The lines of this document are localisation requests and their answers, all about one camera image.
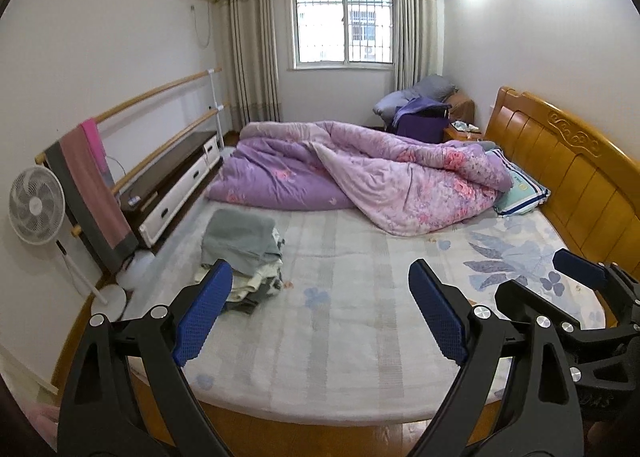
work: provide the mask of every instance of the nightstand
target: nightstand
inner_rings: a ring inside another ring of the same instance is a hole
[[[484,140],[483,133],[470,133],[470,132],[459,132],[451,125],[444,129],[444,134],[442,136],[442,141],[447,142],[451,140],[456,141],[482,141]]]

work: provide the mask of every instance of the pillow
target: pillow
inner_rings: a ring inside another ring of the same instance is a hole
[[[451,105],[449,119],[452,121],[464,121],[473,124],[476,104],[462,90],[457,91],[447,98],[445,103]]]
[[[498,148],[498,145],[495,144],[493,141],[463,141],[463,144],[479,144],[482,147],[482,150],[484,150],[485,152],[491,151],[491,150],[495,150],[496,148]]]
[[[378,114],[386,124],[391,124],[396,115],[396,110],[405,106],[408,99],[404,97],[402,90],[396,90],[382,98],[373,107],[374,114]]]
[[[431,98],[432,100],[442,103],[455,92],[456,85],[450,83],[442,76],[432,74],[431,76],[421,79],[412,87],[412,89],[418,92],[421,96]]]
[[[509,161],[502,153],[502,150],[491,150],[486,154],[498,158],[509,171],[513,181],[511,189],[495,201],[494,210],[500,217],[522,215],[530,212],[545,202],[551,195],[548,188],[536,182],[524,170]]]

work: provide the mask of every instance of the fan pole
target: fan pole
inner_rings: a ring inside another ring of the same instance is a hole
[[[82,281],[82,283],[88,289],[88,291],[90,293],[93,293],[95,295],[95,297],[98,300],[100,300],[100,303],[102,305],[107,305],[106,298],[104,296],[102,296],[102,294],[100,294],[100,291],[98,291],[95,288],[95,285],[92,285],[89,282],[89,280],[82,274],[82,271],[76,265],[76,262],[74,262],[73,259],[66,253],[65,247],[62,244],[60,244],[60,241],[56,241],[56,245],[58,246],[58,249],[62,252],[62,256],[65,257],[66,263],[68,263],[69,266],[73,268],[73,270],[76,272],[76,275],[78,275],[78,278]]]

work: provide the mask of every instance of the drawer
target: drawer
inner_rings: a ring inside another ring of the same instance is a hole
[[[196,186],[209,172],[206,156],[200,157],[185,173],[169,193],[162,198],[158,205],[149,213],[145,221],[140,224],[138,231],[148,247],[152,247],[162,232],[166,229],[175,214],[193,193]]]
[[[216,137],[209,139],[203,146],[205,156],[207,156],[207,165],[213,166],[220,159],[220,151],[218,150],[218,140]]]

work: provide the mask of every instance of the wooden headboard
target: wooden headboard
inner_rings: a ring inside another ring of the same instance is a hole
[[[542,212],[567,247],[640,279],[640,168],[604,135],[528,92],[503,87],[487,140],[551,190]]]

